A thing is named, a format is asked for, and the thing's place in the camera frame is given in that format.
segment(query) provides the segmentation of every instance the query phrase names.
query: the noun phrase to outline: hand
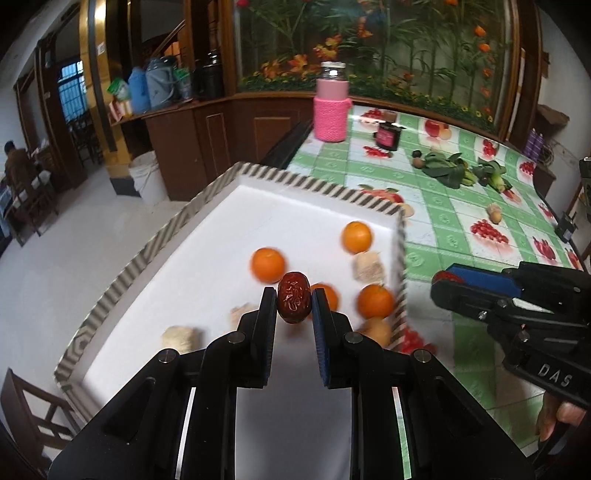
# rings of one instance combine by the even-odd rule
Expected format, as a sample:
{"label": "hand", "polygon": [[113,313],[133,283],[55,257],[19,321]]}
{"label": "hand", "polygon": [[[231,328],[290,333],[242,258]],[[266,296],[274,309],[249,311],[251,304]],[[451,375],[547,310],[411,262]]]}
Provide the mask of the hand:
{"label": "hand", "polygon": [[569,402],[561,402],[557,398],[544,393],[544,404],[538,415],[536,431],[540,434],[540,441],[545,442],[550,438],[556,421],[568,423],[578,427],[587,412]]}

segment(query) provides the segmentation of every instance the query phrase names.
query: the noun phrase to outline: green and white tablecloth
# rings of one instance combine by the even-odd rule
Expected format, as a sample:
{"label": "green and white tablecloth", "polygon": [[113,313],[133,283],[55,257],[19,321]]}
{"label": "green and white tablecloth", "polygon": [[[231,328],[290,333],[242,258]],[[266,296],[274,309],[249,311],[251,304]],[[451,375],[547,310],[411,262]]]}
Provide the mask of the green and white tablecloth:
{"label": "green and white tablecloth", "polygon": [[[425,131],[426,119],[405,113],[398,114],[398,125],[406,128],[398,151],[391,158],[370,157],[364,147],[375,146],[373,133],[377,127],[363,121],[361,115],[368,110],[353,107],[345,142],[323,143],[312,132],[288,170],[355,189],[394,188],[414,208],[415,214],[406,225],[408,322],[426,342],[437,346],[439,360],[515,443],[519,447],[529,445],[536,441],[535,420],[543,391],[503,369],[502,351],[487,335],[484,324],[439,309],[429,295],[433,274],[452,263],[494,271],[522,260],[574,268],[570,246],[554,233],[556,222],[536,194],[532,176],[526,168],[520,168],[529,160],[503,145],[494,156],[485,155],[490,152],[489,140],[452,126],[449,140],[431,137]],[[413,150],[425,155],[431,149],[447,154],[462,152],[471,166],[476,165],[478,157],[498,161],[507,169],[512,194],[499,194],[479,184],[459,190],[444,187],[411,166]],[[508,244],[470,233],[474,223],[488,218],[485,207],[492,202],[502,208],[503,220],[495,227],[509,239]],[[554,260],[538,250],[537,243],[544,241],[554,251]]]}

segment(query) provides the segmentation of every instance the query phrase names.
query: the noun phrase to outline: blue gripper pad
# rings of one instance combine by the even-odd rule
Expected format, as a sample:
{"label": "blue gripper pad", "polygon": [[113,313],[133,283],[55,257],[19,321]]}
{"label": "blue gripper pad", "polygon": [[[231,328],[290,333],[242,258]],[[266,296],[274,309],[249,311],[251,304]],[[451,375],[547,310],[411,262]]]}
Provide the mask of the blue gripper pad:
{"label": "blue gripper pad", "polygon": [[502,273],[481,270],[480,268],[466,268],[458,265],[452,265],[447,271],[457,275],[472,287],[493,291],[494,293],[506,295],[512,299],[521,298],[521,289],[515,285],[511,278]]}

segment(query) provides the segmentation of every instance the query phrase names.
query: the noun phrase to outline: white tray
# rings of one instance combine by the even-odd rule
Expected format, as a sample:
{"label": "white tray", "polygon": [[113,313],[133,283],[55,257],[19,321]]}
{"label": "white tray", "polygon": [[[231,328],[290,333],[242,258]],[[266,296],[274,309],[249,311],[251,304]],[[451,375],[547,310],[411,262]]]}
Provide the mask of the white tray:
{"label": "white tray", "polygon": [[[175,215],[111,284],[56,367],[59,387],[88,421],[161,349],[167,327],[197,328],[202,348],[234,330],[230,310],[258,305],[262,296],[264,285],[249,270],[260,247],[281,250],[288,270],[303,272],[311,284],[333,284],[339,311],[358,327],[355,298],[364,284],[354,280],[353,257],[340,244],[341,230],[352,220],[370,225],[372,249],[381,253],[387,285],[398,299],[389,319],[393,348],[406,304],[402,210],[323,180],[236,164]],[[237,478],[348,478],[350,392],[322,385],[309,320],[292,326],[278,318],[269,384],[239,390],[237,405]],[[320,453],[326,442],[335,458]],[[286,477],[290,468],[293,476]]]}

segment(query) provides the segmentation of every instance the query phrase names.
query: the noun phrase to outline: white bucket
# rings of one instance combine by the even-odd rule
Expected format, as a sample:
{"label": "white bucket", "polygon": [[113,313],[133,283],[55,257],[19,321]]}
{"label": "white bucket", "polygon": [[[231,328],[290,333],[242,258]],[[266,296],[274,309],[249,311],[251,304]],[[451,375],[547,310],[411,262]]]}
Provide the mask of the white bucket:
{"label": "white bucket", "polygon": [[163,200],[168,200],[155,151],[135,157],[129,164],[129,174],[133,177],[134,187],[145,203],[154,206]]}

